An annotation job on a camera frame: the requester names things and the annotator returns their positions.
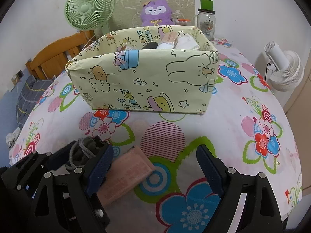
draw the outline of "white cloth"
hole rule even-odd
[[[19,127],[17,127],[15,129],[15,131],[7,134],[5,142],[7,143],[9,149],[11,149],[13,147],[13,145],[14,145],[15,141],[17,140],[20,133],[21,133],[21,129]]]
[[[189,33],[187,33],[186,35],[184,35],[178,39],[174,49],[199,50],[200,46],[195,41],[195,39]]]
[[[157,47],[157,49],[173,49],[173,48],[174,48],[174,44],[170,42],[159,43]]]

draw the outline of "cartoon printed paper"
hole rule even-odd
[[[142,50],[167,32],[191,34],[200,50]],[[219,68],[215,47],[191,26],[111,32],[68,62],[66,71],[93,109],[203,114]]]

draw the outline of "bed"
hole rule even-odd
[[[227,167],[248,175],[264,172],[282,219],[288,216],[302,197],[294,136],[269,85],[238,49],[225,39],[213,41],[221,61],[204,115],[92,110],[63,72],[64,52],[74,58],[89,34],[58,40],[26,64],[37,78],[58,77],[29,115],[11,150],[13,163],[34,150],[54,153],[79,137],[99,135],[113,146],[114,158],[138,145],[156,171],[105,207],[107,232],[200,233],[219,202],[195,157],[197,146],[206,144]],[[230,232],[244,201],[242,195]]]

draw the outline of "stuffed animal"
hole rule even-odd
[[[165,0],[146,3],[141,12],[142,26],[175,25],[172,21],[172,9]]]

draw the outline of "gray rope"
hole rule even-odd
[[[73,146],[70,149],[69,152],[69,162],[70,162],[70,166],[66,163],[65,166],[68,170],[73,170],[77,167],[84,167],[84,165],[80,165],[80,166],[75,166],[73,163],[73,154],[77,148],[77,145],[80,146],[80,148],[82,149],[82,152],[88,157],[88,158],[94,158],[96,157],[96,155],[94,155],[83,143],[83,140],[81,138],[78,139],[78,141],[76,141]]]

